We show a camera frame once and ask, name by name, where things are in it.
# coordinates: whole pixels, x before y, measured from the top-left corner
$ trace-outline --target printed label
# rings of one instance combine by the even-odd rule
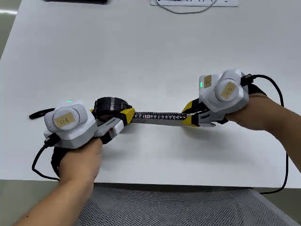
[[[225,99],[228,99],[235,89],[236,85],[229,81],[226,87],[223,89],[221,96]]]
[[[211,86],[211,75],[208,75],[204,78],[204,88],[208,88]]]
[[[75,119],[74,119],[72,113],[64,114],[61,117],[58,117],[55,119],[55,123],[58,128],[69,125],[70,123],[73,123],[74,121],[75,121]]]

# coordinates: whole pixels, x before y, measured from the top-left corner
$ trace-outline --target right hand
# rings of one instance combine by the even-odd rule
[[[60,183],[77,181],[93,185],[100,168],[102,146],[101,139],[96,138],[78,149],[68,151],[60,163]]]
[[[271,131],[282,123],[284,108],[267,96],[255,93],[249,97],[249,103],[237,112],[226,115],[226,119],[252,130]]]

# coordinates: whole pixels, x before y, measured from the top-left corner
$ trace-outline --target floor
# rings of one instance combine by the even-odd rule
[[[21,0],[0,0],[0,57],[20,2]],[[0,180],[0,225],[12,225],[56,186],[57,183],[51,181]],[[266,198],[301,224],[301,189],[285,189],[278,194],[266,195]]]

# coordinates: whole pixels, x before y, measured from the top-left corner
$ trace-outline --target black cable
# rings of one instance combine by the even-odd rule
[[[53,177],[49,177],[49,176],[46,176],[44,174],[42,174],[40,171],[38,171],[35,167],[36,167],[36,164],[38,162],[38,159],[39,157],[41,156],[41,154],[43,153],[43,151],[48,148],[48,147],[52,147],[54,146],[56,143],[58,143],[60,141],[60,137],[56,134],[56,133],[53,133],[51,134],[49,137],[47,137],[44,141],[44,145],[42,146],[42,148],[38,151],[36,157],[34,158],[33,160],[33,163],[32,163],[32,171],[37,173],[39,176],[43,177],[43,178],[46,178],[46,179],[51,179],[51,180],[57,180],[57,181],[60,181],[59,178],[53,178]]]
[[[264,79],[269,80],[273,84],[273,86],[276,88],[276,90],[279,94],[280,104],[281,104],[281,106],[284,107],[283,96],[282,96],[281,90],[280,90],[279,86],[275,83],[274,80],[272,80],[270,77],[268,77],[266,75],[261,75],[261,74],[253,75],[253,76],[251,76],[251,78],[252,78],[251,80],[256,79],[256,78],[264,78]],[[286,153],[286,155],[285,155],[285,178],[284,178],[284,182],[283,182],[281,188],[279,188],[275,191],[261,192],[260,194],[274,194],[274,193],[282,191],[286,186],[287,178],[288,178],[288,154]]]

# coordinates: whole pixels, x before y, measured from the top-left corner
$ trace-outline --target power strip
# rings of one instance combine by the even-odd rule
[[[237,7],[239,0],[217,0],[213,6]],[[210,6],[213,0],[158,0],[162,6]],[[150,0],[152,6],[156,6],[156,0]]]

